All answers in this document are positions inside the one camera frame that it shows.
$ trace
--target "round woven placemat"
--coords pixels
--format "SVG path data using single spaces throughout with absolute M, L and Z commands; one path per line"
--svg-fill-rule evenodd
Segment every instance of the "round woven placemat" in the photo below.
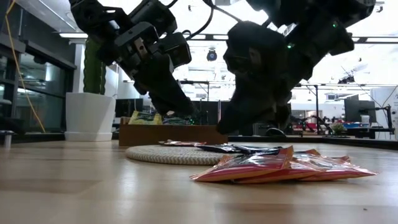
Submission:
M 134 146 L 126 150 L 130 159 L 175 165 L 215 165 L 223 155 L 183 146 Z

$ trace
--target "white planter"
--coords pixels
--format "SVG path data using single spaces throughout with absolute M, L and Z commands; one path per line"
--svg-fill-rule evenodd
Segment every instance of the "white planter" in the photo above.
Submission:
M 67 93 L 67 141 L 110 141 L 116 100 L 92 93 Z

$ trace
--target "cable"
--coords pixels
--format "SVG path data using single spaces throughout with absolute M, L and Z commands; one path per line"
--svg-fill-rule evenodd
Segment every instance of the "cable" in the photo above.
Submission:
M 390 99 L 390 97 L 392 96 L 392 94 L 395 92 L 395 90 L 398 88 L 398 85 L 396 85 L 396 87 L 392 90 L 392 92 L 390 93 L 390 95 L 387 97 L 387 99 L 385 100 L 385 102 L 383 103 L 383 105 L 381 106 L 382 108 L 384 107 L 384 105 L 387 103 L 387 101 Z
M 175 3 L 177 3 L 178 0 L 173 0 L 170 4 L 167 5 L 168 8 L 171 8 L 174 6 Z
M 268 18 L 268 19 L 262 24 L 262 26 L 265 27 L 265 28 L 267 28 L 267 27 L 269 26 L 269 24 L 271 24 L 271 19 L 270 19 L 270 18 Z
M 219 7 L 215 6 L 215 5 L 213 4 L 213 1 L 212 1 L 212 0 L 203 0 L 203 2 L 204 2 L 207 6 L 209 6 L 210 8 L 215 9 L 215 10 L 217 10 L 217 11 L 219 11 L 219 12 L 222 12 L 222 13 L 226 14 L 227 16 L 231 17 L 232 19 L 236 20 L 236 22 L 242 22 L 242 20 L 241 20 L 240 18 L 238 18 L 238 17 L 232 15 L 231 13 L 225 11 L 224 9 L 220 9 Z
M 191 33 L 190 30 L 184 30 L 184 31 L 182 31 L 181 33 L 182 33 L 182 34 L 189 34 L 189 35 L 192 35 L 192 33 Z
M 347 75 L 349 75 L 349 73 L 347 72 L 347 70 L 345 70 L 344 68 L 343 68 L 343 66 L 340 66 L 343 70 L 344 70 L 344 72 L 347 74 Z M 353 82 L 353 83 L 355 83 L 355 84 L 357 84 L 357 86 L 359 86 L 360 87 L 360 89 L 362 89 L 372 100 L 373 100 L 373 102 L 375 102 L 380 108 L 383 108 L 383 106 L 381 106 L 380 105 L 380 103 L 378 103 L 364 88 L 362 88 L 362 86 L 360 85 L 360 84 L 358 84 L 358 83 L 356 83 L 356 82 Z M 386 121 L 388 120 L 388 118 L 387 118 L 387 114 L 386 114 L 386 112 L 384 111 L 384 110 L 382 110 L 383 111 L 383 113 L 384 113 L 384 116 L 386 117 Z M 376 123 L 377 123 L 377 125 L 378 126 L 380 126 L 380 127 L 382 127 L 382 125 L 376 120 Z
M 197 30 L 196 32 L 194 32 L 193 34 L 189 35 L 189 36 L 186 38 L 186 40 L 190 40 L 190 39 L 192 39 L 194 36 L 200 34 L 202 31 L 204 31 L 204 30 L 209 26 L 211 20 L 213 19 L 213 14 L 214 14 L 214 9 L 211 8 L 211 9 L 210 9 L 209 18 L 207 19 L 205 25 L 203 25 L 200 29 L 198 29 L 198 30 Z
M 387 103 L 387 101 L 390 99 L 390 97 L 392 96 L 392 94 L 396 91 L 396 89 L 398 88 L 398 85 L 396 85 L 396 87 L 391 91 L 390 95 L 387 97 L 387 99 L 384 101 L 384 103 L 382 104 L 382 108 L 384 108 L 384 105 Z
M 28 103 L 29 103 L 29 105 L 30 105 L 30 108 L 32 109 L 33 114 L 35 115 L 37 121 L 39 122 L 40 127 L 42 128 L 43 133 L 45 133 L 45 129 L 44 129 L 44 126 L 43 126 L 43 124 L 42 124 L 42 121 L 40 120 L 39 116 L 37 116 L 36 110 L 35 110 L 35 108 L 33 107 L 32 102 L 30 101 L 29 95 L 28 95 L 28 93 L 27 93 L 27 90 L 26 90 L 26 87 L 25 87 L 25 83 L 24 83 L 24 79 L 23 79 L 23 77 L 22 77 L 22 73 L 21 73 L 21 70 L 20 70 L 20 68 L 19 68 L 19 63 L 18 63 L 18 59 L 17 59 L 17 54 L 15 53 L 14 42 L 12 41 L 12 37 L 11 37 L 11 28 L 10 28 L 10 23 L 9 23 L 9 21 L 8 21 L 8 14 L 11 12 L 11 10 L 12 10 L 12 8 L 14 7 L 15 3 L 16 3 L 16 0 L 12 0 L 12 2 L 11 2 L 11 4 L 10 4 L 10 7 L 8 8 L 8 10 L 7 10 L 7 12 L 6 12 L 6 25 L 7 25 L 8 37 L 9 37 L 9 40 L 10 40 L 10 43 L 11 43 L 12 55 L 14 56 L 15 64 L 16 64 L 16 67 L 17 67 L 17 72 L 18 72 L 19 78 L 21 79 L 22 87 L 23 87 L 24 90 L 25 90 L 25 96 L 26 96 L 26 98 L 27 98 L 27 101 L 28 101 Z

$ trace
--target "dark snack bag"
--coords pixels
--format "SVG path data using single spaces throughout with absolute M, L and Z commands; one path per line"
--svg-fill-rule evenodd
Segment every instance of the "dark snack bag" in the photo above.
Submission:
M 240 153 L 240 150 L 236 149 L 234 146 L 229 144 L 212 145 L 212 146 L 196 146 L 199 149 L 208 152 L 218 152 L 218 153 Z
M 258 146 L 237 146 L 237 145 L 233 146 L 242 154 L 265 153 L 268 155 L 277 155 L 279 149 L 283 149 L 283 147 L 269 148 L 269 147 L 258 147 Z
M 159 141 L 159 144 L 163 146 L 202 146 L 205 145 L 205 142 L 190 142 L 190 141 Z

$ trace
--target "fluorescent light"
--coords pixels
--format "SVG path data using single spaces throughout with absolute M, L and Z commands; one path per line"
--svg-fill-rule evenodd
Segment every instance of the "fluorescent light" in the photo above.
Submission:
M 213 38 L 215 40 L 228 40 L 228 36 L 227 35 L 214 35 Z
M 184 36 L 185 38 L 187 38 L 189 35 L 188 35 L 188 34 L 183 34 L 183 36 Z M 205 39 L 206 39 L 206 35 L 198 34 L 198 35 L 192 37 L 191 40 L 205 40 Z
M 87 39 L 88 37 L 85 33 L 60 33 L 60 36 L 71 39 Z
M 397 38 L 369 38 L 366 40 L 366 42 L 393 42 L 393 43 L 398 43 Z

